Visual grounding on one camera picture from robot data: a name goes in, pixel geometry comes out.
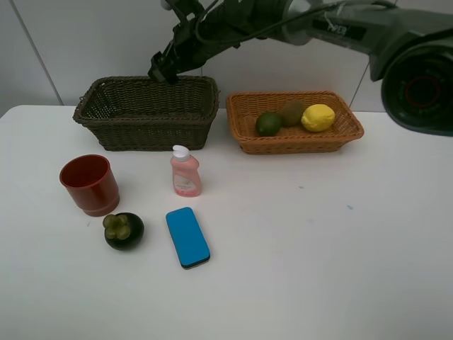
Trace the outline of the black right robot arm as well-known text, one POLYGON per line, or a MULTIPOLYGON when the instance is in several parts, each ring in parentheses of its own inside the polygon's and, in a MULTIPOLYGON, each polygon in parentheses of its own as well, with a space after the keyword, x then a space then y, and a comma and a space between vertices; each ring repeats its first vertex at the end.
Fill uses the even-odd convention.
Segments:
POLYGON ((302 46, 317 39, 369 57, 383 106, 401 127, 452 135, 452 16, 399 8, 389 1, 163 1, 178 17, 149 76, 178 75, 254 38, 302 46))

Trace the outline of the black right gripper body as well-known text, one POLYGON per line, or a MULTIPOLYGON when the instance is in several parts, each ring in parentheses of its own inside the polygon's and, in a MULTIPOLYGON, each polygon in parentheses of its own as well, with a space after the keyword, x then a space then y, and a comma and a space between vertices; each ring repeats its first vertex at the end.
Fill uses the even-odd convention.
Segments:
POLYGON ((154 81, 174 84, 178 75, 202 67, 208 60, 239 44, 228 43, 241 37, 239 13, 209 13, 196 16, 173 28, 173 39, 151 58, 148 76, 154 81))

